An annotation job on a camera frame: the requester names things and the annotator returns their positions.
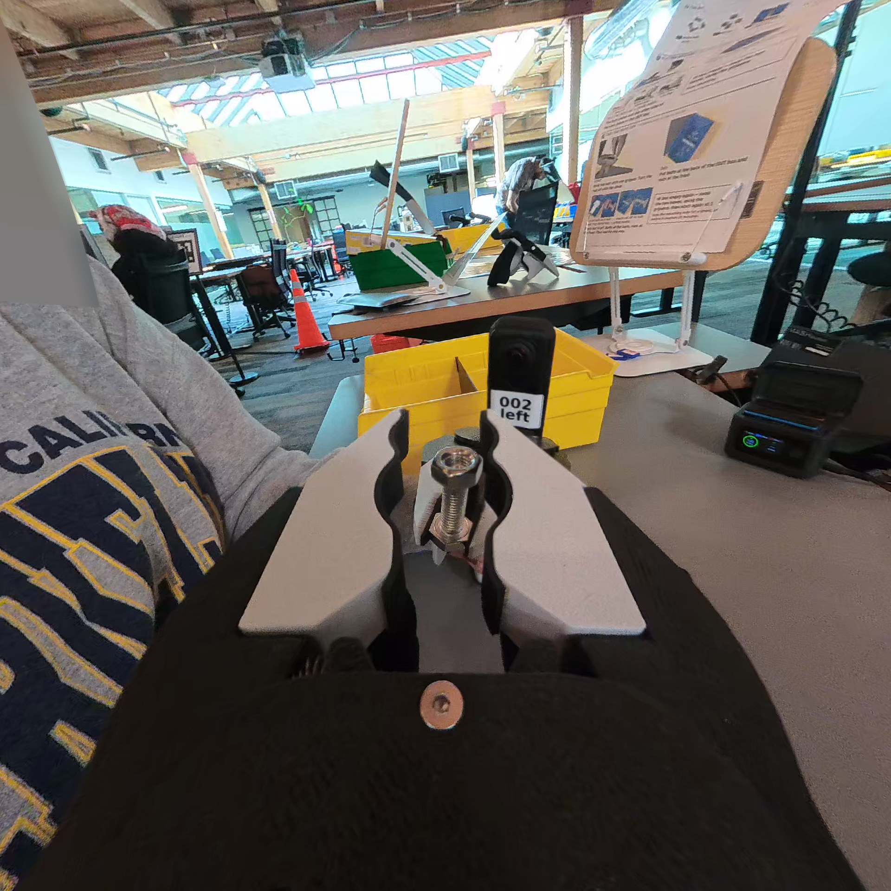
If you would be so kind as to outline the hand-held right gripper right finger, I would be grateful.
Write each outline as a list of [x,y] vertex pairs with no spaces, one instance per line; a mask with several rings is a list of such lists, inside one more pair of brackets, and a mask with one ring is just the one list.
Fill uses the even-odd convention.
[[640,608],[594,510],[594,491],[495,411],[480,418],[484,500],[482,612],[520,647],[582,637],[639,638]]

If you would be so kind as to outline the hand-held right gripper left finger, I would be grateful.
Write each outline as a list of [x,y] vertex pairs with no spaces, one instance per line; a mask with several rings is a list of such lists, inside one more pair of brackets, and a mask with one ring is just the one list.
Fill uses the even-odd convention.
[[417,617],[392,513],[404,495],[409,415],[396,409],[302,487],[239,619],[249,636],[359,640],[376,667],[416,672]]

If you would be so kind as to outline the wooden instruction board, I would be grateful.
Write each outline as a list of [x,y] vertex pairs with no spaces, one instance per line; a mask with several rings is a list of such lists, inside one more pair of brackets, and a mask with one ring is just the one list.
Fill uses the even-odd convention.
[[718,272],[748,259],[762,244],[781,210],[787,187],[828,97],[837,66],[836,54],[829,45],[820,39],[806,39],[788,75],[755,177],[762,188],[750,216],[738,221],[723,252],[707,254],[701,264],[684,263],[677,257],[657,259],[652,254],[632,255],[628,251],[614,258],[602,258],[581,248],[584,226],[577,217],[569,245],[573,260],[580,265]]

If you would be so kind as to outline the black grey hand-held device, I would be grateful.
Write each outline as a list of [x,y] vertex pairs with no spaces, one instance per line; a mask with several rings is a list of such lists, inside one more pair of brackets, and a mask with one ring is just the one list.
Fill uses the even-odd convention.
[[559,270],[551,254],[520,231],[507,228],[494,232],[493,238],[498,239],[503,248],[488,273],[487,287],[507,284],[510,277],[520,269],[526,272],[529,281],[534,280],[543,271],[550,273],[554,278],[559,277]]

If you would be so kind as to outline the black equipment box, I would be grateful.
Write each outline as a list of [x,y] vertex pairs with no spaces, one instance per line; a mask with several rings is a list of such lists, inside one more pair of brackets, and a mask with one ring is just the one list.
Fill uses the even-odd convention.
[[889,319],[836,332],[790,326],[768,359],[857,373],[863,388],[845,421],[837,451],[889,455]]

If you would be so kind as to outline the green plastic bin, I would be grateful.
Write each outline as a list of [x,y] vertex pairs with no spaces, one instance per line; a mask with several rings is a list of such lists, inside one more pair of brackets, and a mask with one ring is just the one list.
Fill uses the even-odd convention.
[[[450,265],[450,258],[446,257],[439,241],[418,246],[402,245],[430,272],[438,276],[441,276]],[[383,251],[378,249],[348,256],[357,284],[362,291],[427,284],[422,275],[387,248]]]

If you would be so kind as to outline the black metal post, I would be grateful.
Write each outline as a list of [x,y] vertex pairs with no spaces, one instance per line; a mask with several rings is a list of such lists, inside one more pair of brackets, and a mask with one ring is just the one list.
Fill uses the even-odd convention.
[[814,123],[813,130],[799,162],[785,211],[785,222],[781,231],[777,253],[770,266],[763,287],[762,297],[755,314],[750,339],[760,346],[770,346],[781,332],[781,327],[791,302],[793,286],[796,283],[801,261],[807,249],[807,238],[798,236],[799,225],[804,214],[803,205],[807,187],[816,169],[815,165],[820,141],[838,89],[841,71],[850,54],[850,47],[862,4],[862,1],[847,3],[841,15],[834,43],[836,70],[825,101],[820,109],[820,114]]

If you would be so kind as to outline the orange traffic cone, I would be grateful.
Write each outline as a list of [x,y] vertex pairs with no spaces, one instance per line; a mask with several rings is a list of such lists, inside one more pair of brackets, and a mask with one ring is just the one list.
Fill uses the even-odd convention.
[[297,343],[293,351],[299,355],[327,351],[329,341],[321,333],[297,271],[291,269],[289,275],[297,329]]

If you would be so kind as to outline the black charging case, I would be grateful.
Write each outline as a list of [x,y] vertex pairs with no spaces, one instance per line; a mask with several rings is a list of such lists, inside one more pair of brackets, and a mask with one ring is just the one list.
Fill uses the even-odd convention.
[[767,471],[812,478],[829,461],[862,390],[863,378],[853,371],[768,360],[750,400],[732,417],[724,453]]

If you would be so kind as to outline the steel bolt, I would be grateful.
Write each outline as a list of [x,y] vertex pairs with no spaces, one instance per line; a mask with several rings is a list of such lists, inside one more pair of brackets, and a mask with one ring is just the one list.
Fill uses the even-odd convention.
[[478,484],[469,488],[444,489],[439,508],[433,512],[428,535],[435,547],[445,553],[465,551],[470,545],[474,520],[469,514],[475,504]]

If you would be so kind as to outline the black office chair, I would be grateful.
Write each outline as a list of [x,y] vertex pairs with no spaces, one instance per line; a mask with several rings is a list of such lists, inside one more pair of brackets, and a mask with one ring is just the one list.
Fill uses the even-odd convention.
[[288,339],[296,331],[297,322],[286,242],[272,239],[269,254],[269,259],[248,265],[240,274],[242,301],[251,318],[255,339],[268,329],[279,329]]

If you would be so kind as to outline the person in grey sweatshirt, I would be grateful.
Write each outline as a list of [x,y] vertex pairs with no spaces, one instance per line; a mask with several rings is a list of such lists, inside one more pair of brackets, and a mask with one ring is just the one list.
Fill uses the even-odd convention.
[[194,350],[87,262],[95,307],[1,310],[2,889],[59,829],[161,623],[237,540],[152,399],[158,335]]

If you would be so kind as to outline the dark-top table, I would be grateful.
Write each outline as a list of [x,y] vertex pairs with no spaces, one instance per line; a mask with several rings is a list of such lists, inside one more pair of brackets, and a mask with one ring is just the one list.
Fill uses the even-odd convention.
[[803,211],[798,236],[807,238],[807,249],[799,272],[813,270],[824,284],[843,250],[889,241],[889,176],[815,187],[807,192]]

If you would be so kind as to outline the thin wooden board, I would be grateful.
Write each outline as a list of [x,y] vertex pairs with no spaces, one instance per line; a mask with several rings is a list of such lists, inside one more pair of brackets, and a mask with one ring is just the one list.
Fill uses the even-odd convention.
[[390,230],[391,217],[393,214],[394,206],[395,206],[395,190],[398,184],[398,171],[400,167],[400,161],[402,159],[403,148],[407,133],[407,124],[408,117],[410,114],[410,98],[405,98],[403,105],[402,117],[400,120],[400,125],[398,129],[397,141],[395,145],[395,155],[393,164],[390,171],[389,185],[387,188],[387,201],[384,209],[384,217],[382,223],[382,232],[381,239],[379,243],[380,250],[385,250],[387,247],[387,239],[388,232]]

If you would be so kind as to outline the yellow plastic bin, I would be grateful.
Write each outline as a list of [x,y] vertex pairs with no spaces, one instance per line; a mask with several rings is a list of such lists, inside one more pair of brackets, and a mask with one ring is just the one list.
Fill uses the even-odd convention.
[[[596,443],[619,363],[557,330],[543,434],[561,451]],[[477,427],[487,407],[488,334],[375,354],[364,362],[362,436],[396,409],[409,414],[406,475],[422,450],[457,429]]]

